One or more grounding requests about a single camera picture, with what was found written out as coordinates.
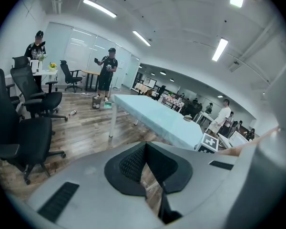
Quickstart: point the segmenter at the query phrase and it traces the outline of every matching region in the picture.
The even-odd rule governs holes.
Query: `light blue tablecloth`
[[[182,114],[140,95],[113,95],[113,101],[172,145],[194,150],[203,136],[194,121],[185,121]]]

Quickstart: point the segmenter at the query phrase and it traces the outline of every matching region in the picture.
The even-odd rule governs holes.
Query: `bottle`
[[[72,110],[72,112],[69,114],[69,116],[70,116],[70,115],[74,115],[74,114],[76,114],[76,113],[77,113],[76,110]]]

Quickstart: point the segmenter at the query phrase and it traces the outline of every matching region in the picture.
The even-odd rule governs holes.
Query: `trash can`
[[[92,98],[92,109],[99,109],[101,106],[101,98]]]

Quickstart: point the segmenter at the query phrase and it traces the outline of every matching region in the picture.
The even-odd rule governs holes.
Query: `white t-shirt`
[[[221,111],[218,114],[218,117],[215,119],[215,121],[217,123],[223,122],[221,124],[221,126],[223,126],[225,118],[229,118],[230,114],[231,114],[231,109],[229,107],[222,108]]]

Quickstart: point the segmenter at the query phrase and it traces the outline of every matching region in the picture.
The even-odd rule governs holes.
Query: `glass wall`
[[[60,60],[67,61],[70,71],[88,70],[100,73],[102,66],[97,65],[94,58],[101,61],[104,56],[108,55],[110,48],[116,49],[116,59],[118,60],[118,69],[112,79],[113,87],[120,88],[124,79],[126,86],[130,87],[137,72],[138,67],[131,60],[132,54],[129,51],[89,31],[50,22],[44,38],[48,57],[44,60],[43,68],[47,69],[50,62],[57,64],[58,84],[66,84],[64,73],[60,68]],[[79,76],[85,76],[85,73],[79,73]],[[92,84],[96,84],[96,77],[93,78]]]

